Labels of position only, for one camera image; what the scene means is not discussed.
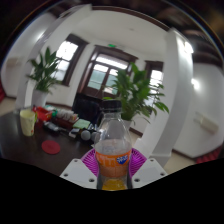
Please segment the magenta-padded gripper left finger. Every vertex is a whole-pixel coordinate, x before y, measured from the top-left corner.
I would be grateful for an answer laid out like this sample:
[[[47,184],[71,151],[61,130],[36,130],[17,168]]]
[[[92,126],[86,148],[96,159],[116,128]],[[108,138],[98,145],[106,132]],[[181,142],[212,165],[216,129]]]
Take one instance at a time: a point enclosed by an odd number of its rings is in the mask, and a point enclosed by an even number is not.
[[[81,159],[72,159],[60,177],[84,188],[96,189],[99,167],[95,150],[91,149]]]

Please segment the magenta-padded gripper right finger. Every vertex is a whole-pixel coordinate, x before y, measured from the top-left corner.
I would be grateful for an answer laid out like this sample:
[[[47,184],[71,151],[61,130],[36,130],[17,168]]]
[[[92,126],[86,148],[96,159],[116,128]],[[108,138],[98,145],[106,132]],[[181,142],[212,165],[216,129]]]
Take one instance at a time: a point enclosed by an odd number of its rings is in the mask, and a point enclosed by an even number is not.
[[[166,175],[166,171],[155,158],[147,159],[137,149],[132,149],[128,173],[129,189],[141,188]]]

